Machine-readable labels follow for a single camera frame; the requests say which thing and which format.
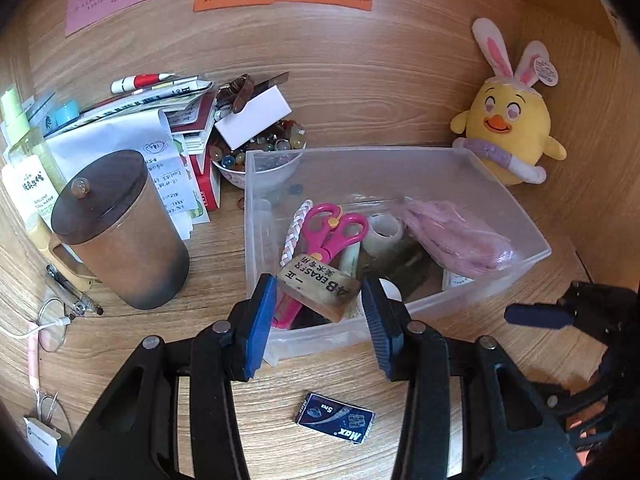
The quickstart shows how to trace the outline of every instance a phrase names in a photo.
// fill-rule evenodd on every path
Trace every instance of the plush toy eye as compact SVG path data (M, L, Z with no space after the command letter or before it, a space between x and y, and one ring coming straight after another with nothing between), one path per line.
M509 103L507 106L507 118L515 121L520 116L520 105L518 103Z
M491 110L494 109L495 106L495 99L491 96L489 96L485 101L484 101L484 109L486 110L487 113L491 112Z

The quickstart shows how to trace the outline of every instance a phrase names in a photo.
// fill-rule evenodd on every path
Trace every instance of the plush toy beak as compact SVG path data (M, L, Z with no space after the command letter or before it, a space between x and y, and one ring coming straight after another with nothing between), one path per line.
M484 118L484 127L490 132L496 134L508 134L511 131L511 125L507 124L501 115L495 114L492 118Z

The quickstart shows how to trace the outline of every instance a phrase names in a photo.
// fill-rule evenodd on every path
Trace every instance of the pink scissors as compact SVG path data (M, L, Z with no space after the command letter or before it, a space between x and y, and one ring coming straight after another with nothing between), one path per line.
M321 227L318 231L311 229L311 220L320 213L330 213L321 218ZM345 231L351 225L362 226L361 231L353 236L347 236ZM315 206L307 213L305 222L300 229L306 239L306 254L328 264L343 249L351 244L361 242L367 235L369 223L364 216L358 213L344 214L342 206L325 203ZM290 328L291 323L300 312L302 303L289 296L280 301L271 326L276 328Z

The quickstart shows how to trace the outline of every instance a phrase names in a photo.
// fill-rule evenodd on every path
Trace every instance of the clear plastic storage bin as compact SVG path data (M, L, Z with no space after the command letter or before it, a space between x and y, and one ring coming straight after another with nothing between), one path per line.
M263 272L277 274L289 224L302 202L333 202L364 216L402 197L450 200L511 240L519 260L473 282L407 304L430 322L511 286L551 248L535 224L475 155L452 148L357 147L249 152L244 235L247 292ZM369 339L363 317L298 330L272 328L265 360L350 346Z

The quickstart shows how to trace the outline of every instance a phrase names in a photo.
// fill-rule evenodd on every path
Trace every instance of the bunny ear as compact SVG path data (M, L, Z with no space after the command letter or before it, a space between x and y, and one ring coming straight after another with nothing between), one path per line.
M535 40L524 49L514 77L527 86L533 86L538 81L538 76L533 70L533 62L538 57L549 59L549 52L544 43Z
M488 18L478 18L471 29L484 57L494 69L495 75L513 77L507 47L504 46L502 34L495 23Z

